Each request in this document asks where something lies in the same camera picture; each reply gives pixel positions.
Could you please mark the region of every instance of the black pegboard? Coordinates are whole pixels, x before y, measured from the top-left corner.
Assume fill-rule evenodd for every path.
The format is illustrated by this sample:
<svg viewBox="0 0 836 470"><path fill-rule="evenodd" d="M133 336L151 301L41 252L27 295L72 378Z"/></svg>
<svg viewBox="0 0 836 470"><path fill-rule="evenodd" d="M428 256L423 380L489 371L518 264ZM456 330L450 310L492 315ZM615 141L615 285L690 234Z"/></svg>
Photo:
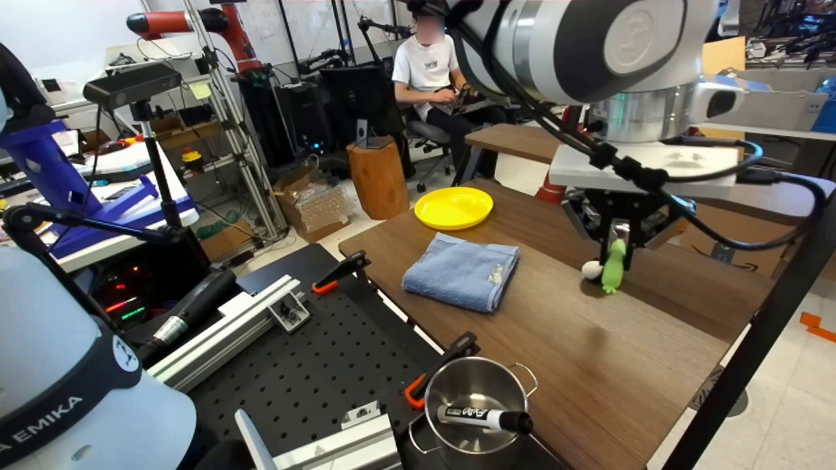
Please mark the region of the black pegboard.
<svg viewBox="0 0 836 470"><path fill-rule="evenodd" d="M242 408L278 455L338 432L346 411L373 400L395 432L416 416L403 390L423 370L396 340L339 290L304 305L311 319L299 330L274 326L189 393L200 433L241 438Z"/></svg>

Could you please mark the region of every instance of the orange traffic cone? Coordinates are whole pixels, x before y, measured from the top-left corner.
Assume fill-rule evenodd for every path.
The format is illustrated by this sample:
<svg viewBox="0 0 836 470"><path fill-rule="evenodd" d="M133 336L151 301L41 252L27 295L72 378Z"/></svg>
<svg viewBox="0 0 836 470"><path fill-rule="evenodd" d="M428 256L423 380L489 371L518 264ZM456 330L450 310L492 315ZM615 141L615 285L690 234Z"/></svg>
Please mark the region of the orange traffic cone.
<svg viewBox="0 0 836 470"><path fill-rule="evenodd" d="M557 186L548 182L548 172L546 172L546 177L543 178L543 185L540 186L540 189L537 190L537 194L534 195L534 197L540 201L551 202L552 204L559 205L563 200L563 194L565 192L565 186Z"/></svg>

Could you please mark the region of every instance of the stainless steel pot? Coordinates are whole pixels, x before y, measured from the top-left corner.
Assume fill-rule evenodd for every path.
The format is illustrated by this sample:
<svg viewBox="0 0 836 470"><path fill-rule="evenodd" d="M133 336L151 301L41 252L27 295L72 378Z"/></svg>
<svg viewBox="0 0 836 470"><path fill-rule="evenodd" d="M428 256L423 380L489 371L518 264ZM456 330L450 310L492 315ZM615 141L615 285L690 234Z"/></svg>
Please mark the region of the stainless steel pot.
<svg viewBox="0 0 836 470"><path fill-rule="evenodd" d="M525 391L511 372L524 369L534 383ZM418 452L440 452L444 463L453 470L508 470L517 462L518 434L481 427L444 424L436 414L442 405L492 408L504 411L528 411L528 397L538 388L537 377L525 365L506 367L484 357L463 357L440 368L426 387L424 416L436 435L438 447L422 449L412 436Z"/></svg>

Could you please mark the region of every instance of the wooden stool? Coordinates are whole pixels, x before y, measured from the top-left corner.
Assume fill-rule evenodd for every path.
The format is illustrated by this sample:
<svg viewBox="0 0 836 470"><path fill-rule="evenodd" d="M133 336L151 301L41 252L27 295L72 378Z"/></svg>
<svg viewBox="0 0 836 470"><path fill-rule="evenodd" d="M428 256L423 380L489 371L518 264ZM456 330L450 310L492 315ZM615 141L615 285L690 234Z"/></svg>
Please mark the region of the wooden stool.
<svg viewBox="0 0 836 470"><path fill-rule="evenodd" d="M391 137L385 138L389 143L380 149L354 144L345 148L360 205L374 220L392 218L410 208L398 147Z"/></svg>

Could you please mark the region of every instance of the blue towel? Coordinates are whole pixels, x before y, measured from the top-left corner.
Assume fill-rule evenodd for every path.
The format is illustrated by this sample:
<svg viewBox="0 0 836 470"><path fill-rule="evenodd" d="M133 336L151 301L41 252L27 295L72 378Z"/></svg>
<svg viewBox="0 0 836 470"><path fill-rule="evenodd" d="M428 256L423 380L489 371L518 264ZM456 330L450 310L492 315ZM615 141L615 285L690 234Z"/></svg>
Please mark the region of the blue towel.
<svg viewBox="0 0 836 470"><path fill-rule="evenodd" d="M520 248L480 245L437 233L404 274L406 292L476 312L492 312L502 297Z"/></svg>

